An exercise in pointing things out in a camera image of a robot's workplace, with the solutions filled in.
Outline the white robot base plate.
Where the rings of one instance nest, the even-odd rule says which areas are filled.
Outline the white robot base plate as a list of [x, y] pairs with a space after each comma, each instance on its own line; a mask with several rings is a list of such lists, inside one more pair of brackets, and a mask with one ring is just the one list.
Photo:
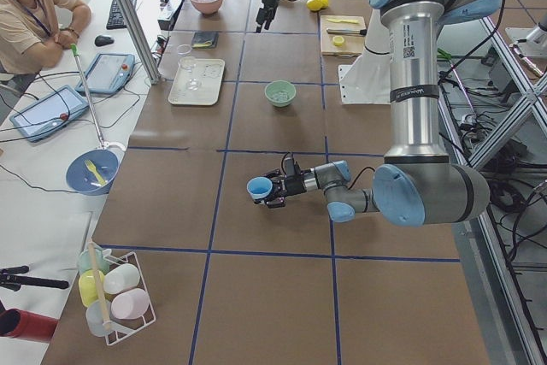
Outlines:
[[390, 103], [390, 55], [388, 29], [374, 9], [362, 54], [351, 65], [338, 66], [342, 104]]

